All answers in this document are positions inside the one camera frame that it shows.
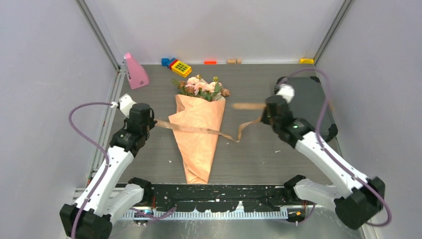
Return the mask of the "peach wrapping paper sheet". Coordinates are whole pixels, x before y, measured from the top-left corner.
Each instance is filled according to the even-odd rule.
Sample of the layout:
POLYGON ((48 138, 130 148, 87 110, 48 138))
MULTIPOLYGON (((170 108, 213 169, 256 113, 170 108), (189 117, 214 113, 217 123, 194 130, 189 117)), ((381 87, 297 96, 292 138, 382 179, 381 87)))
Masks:
POLYGON ((182 156, 186 182, 207 184, 209 181, 218 132, 225 110, 225 98, 207 101, 176 95, 176 113, 168 116, 174 124, 173 134, 182 156))

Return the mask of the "pink and brown rose stem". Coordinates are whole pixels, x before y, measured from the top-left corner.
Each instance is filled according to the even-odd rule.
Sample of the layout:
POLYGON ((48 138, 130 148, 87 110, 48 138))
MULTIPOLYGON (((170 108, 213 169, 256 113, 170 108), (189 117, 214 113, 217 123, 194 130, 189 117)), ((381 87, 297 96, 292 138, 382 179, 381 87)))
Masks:
POLYGON ((209 90, 212 101, 217 101, 221 97, 229 97, 231 95, 230 90, 222 85, 217 76, 214 76, 212 82, 209 83, 209 90))

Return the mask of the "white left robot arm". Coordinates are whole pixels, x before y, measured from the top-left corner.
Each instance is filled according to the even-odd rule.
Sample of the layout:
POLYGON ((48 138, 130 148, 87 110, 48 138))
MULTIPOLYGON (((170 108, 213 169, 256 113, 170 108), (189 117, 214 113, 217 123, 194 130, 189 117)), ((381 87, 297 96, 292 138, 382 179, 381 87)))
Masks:
POLYGON ((93 143, 104 155, 99 171, 80 197, 71 205, 64 204, 60 219, 67 236, 72 239, 107 239, 112 227, 132 206, 147 206, 152 202, 152 184, 134 177, 116 196, 111 194, 125 169, 149 138, 149 131, 155 126, 154 111, 144 103, 112 103, 126 116, 123 127, 104 150, 93 143))

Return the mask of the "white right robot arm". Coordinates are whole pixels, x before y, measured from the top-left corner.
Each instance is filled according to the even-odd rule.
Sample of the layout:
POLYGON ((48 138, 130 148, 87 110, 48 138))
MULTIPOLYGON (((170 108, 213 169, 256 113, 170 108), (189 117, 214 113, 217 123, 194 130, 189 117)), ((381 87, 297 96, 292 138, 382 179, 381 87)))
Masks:
POLYGON ((333 187, 297 175, 285 183, 284 198, 290 204, 311 201, 334 211, 348 228, 357 230, 386 208, 386 185, 379 177, 369 178, 353 168, 316 133, 306 120, 293 116, 289 103, 278 95, 264 103, 262 119, 279 139, 306 156, 331 182, 333 187))

